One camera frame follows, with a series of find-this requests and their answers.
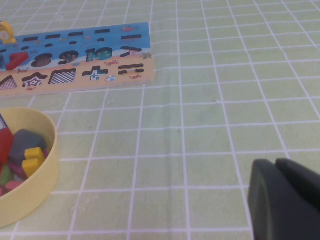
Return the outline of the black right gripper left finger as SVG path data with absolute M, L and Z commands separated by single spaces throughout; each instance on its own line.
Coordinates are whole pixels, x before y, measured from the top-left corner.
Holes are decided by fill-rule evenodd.
M 320 175 L 299 163 L 254 160 L 248 206 L 256 240 L 320 238 Z

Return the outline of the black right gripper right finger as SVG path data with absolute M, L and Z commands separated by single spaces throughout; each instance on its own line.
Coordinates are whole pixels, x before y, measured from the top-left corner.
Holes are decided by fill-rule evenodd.
M 280 215 L 320 213 L 320 175 L 287 159 L 275 161 L 275 210 Z

